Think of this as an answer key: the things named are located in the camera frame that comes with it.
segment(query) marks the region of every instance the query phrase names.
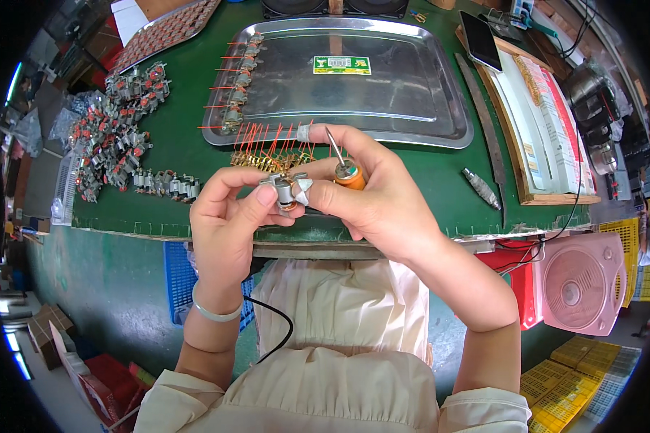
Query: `bracelet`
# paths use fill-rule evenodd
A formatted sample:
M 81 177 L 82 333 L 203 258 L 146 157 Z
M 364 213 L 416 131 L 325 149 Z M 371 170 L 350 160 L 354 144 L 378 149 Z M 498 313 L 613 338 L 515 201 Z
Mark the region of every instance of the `bracelet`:
M 240 303 L 236 311 L 228 315 L 216 315 L 213 312 L 205 310 L 199 305 L 197 301 L 195 301 L 195 289 L 198 288 L 198 283 L 199 280 L 196 281 L 195 285 L 192 287 L 192 303 L 195 304 L 195 307 L 198 308 L 201 315 L 205 316 L 213 322 L 230 322 L 231 320 L 234 320 L 236 317 L 241 315 L 241 311 L 243 311 L 243 302 Z

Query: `workbench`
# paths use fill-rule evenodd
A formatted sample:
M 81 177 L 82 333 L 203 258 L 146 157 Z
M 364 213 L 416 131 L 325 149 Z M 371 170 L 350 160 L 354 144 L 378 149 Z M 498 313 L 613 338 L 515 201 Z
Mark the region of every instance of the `workbench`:
M 495 116 L 494 106 L 473 69 L 477 82 L 494 121 L 503 161 L 507 171 L 505 186 L 507 223 L 501 228 L 501 212 L 493 210 L 472 189 L 460 171 L 467 167 L 497 190 L 491 176 L 491 166 L 476 110 L 468 88 L 456 63 L 454 52 L 464 52 L 455 36 L 459 24 L 459 10 L 472 14 L 486 12 L 485 8 L 469 0 L 458 0 L 454 10 L 442 10 L 424 0 L 411 0 L 409 9 L 428 13 L 424 24 L 419 24 L 409 14 L 406 23 L 420 25 L 434 33 L 457 75 L 474 124 L 474 139 L 465 149 L 452 150 L 420 145 L 386 143 L 404 161 L 407 169 L 424 194 L 441 230 L 451 238 L 495 238 L 518 233 L 535 233 L 559 229 L 568 221 L 572 206 L 521 206 L 516 192 L 516 182 L 503 131 Z M 204 116 L 209 87 L 213 86 L 216 72 L 226 52 L 226 43 L 244 27 L 263 20 L 258 0 L 241 3 L 223 1 L 211 17 L 205 30 L 195 38 L 170 48 L 144 62 L 143 68 L 162 60 L 170 84 L 171 94 L 159 110 L 140 123 L 148 131 L 154 148 L 143 156 L 144 169 L 171 169 L 179 174 L 193 175 L 203 181 L 214 172 L 229 165 L 233 148 L 220 149 L 209 145 L 198 129 Z M 317 158 L 326 157 L 328 148 L 318 147 Z M 73 208 L 73 227 L 92 229 L 145 238 L 188 240 L 191 238 L 189 205 L 134 192 L 124 193 L 104 186 L 98 203 L 87 203 L 76 197 Z M 587 206 L 578 205 L 570 227 L 590 222 Z M 303 217 L 292 227 L 263 227 L 255 234 L 257 245 L 272 247 L 334 248 L 351 247 L 354 242 L 347 228 L 337 218 Z

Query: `black phone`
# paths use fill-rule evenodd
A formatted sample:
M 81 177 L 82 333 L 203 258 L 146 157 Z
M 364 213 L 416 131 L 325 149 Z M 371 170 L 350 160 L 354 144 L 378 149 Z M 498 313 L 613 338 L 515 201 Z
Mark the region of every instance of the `black phone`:
M 494 42 L 494 34 L 491 33 L 488 23 L 463 10 L 459 11 L 459 20 L 462 24 L 469 58 L 496 72 L 503 72 L 501 58 L 498 56 L 498 49 Z

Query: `person's right hand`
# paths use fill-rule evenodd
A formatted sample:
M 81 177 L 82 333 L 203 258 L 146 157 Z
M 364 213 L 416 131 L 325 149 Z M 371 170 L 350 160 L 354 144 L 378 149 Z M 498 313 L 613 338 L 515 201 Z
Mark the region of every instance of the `person's right hand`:
M 325 126 L 311 126 L 312 143 L 329 143 Z M 308 205 L 340 217 L 351 238 L 366 238 L 396 262 L 410 264 L 437 246 L 443 237 L 438 223 L 402 160 L 354 127 L 327 127 L 363 170 L 366 188 L 357 191 L 332 183 L 337 159 L 321 159 L 295 169 L 314 179 L 306 192 Z

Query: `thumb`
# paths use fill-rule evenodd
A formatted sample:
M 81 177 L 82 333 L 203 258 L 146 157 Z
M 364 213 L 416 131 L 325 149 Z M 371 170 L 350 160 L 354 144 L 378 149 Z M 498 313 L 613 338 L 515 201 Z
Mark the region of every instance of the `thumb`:
M 270 184 L 259 185 L 243 199 L 226 228 L 238 239 L 252 238 L 253 232 L 260 227 L 276 202 L 277 189 Z
M 357 209 L 361 207 L 362 194 L 362 191 L 327 180 L 313 180 L 313 185 L 305 192 L 310 207 L 353 224 L 358 219 Z

